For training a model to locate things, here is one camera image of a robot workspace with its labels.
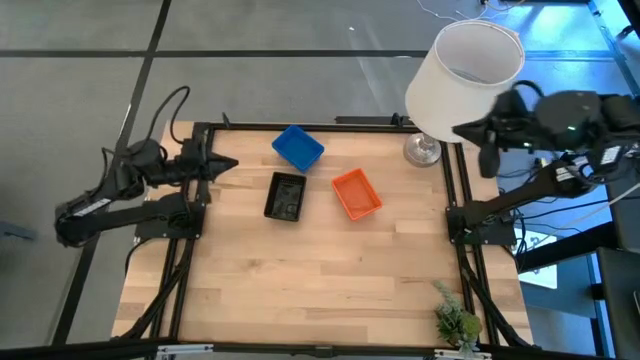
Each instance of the white lampshade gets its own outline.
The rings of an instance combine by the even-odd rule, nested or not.
[[[484,117],[523,65],[513,31],[487,21],[455,22],[440,31],[409,85],[409,117],[437,140],[460,142],[451,127]]]

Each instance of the blue container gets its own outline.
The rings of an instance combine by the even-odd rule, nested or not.
[[[271,146],[303,174],[324,152],[322,144],[295,125],[283,131]]]

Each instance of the table leg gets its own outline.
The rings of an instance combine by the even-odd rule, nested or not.
[[[618,248],[613,222],[598,225],[579,234],[558,240],[516,256],[520,273],[543,268],[596,251],[599,247]]]

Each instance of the wooden tabletop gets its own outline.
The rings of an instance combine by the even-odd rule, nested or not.
[[[176,136],[190,136],[192,126],[176,123]],[[179,339],[444,346],[433,312],[443,300],[432,281],[458,293],[461,285],[446,230],[441,164],[411,166],[402,156],[406,134],[310,133],[325,152],[306,174],[300,220],[274,220],[263,215],[273,172],[298,173],[271,148],[278,135],[216,131],[213,151],[240,164],[210,185],[212,203],[194,249]],[[167,131],[162,145],[170,156],[179,151]],[[465,153],[474,198],[495,196],[495,180],[479,175],[477,150],[467,146]],[[355,168],[364,170],[383,206],[354,222],[331,179]],[[160,188],[150,197],[173,191]],[[158,239],[134,254],[113,335],[128,330],[155,296],[166,249],[167,240]],[[483,249],[494,301],[531,340],[513,259],[499,247]],[[481,313],[478,302],[476,309]]]

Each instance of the black tray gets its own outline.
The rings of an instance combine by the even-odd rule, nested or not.
[[[307,178],[274,172],[269,186],[264,216],[272,219],[298,221]]]

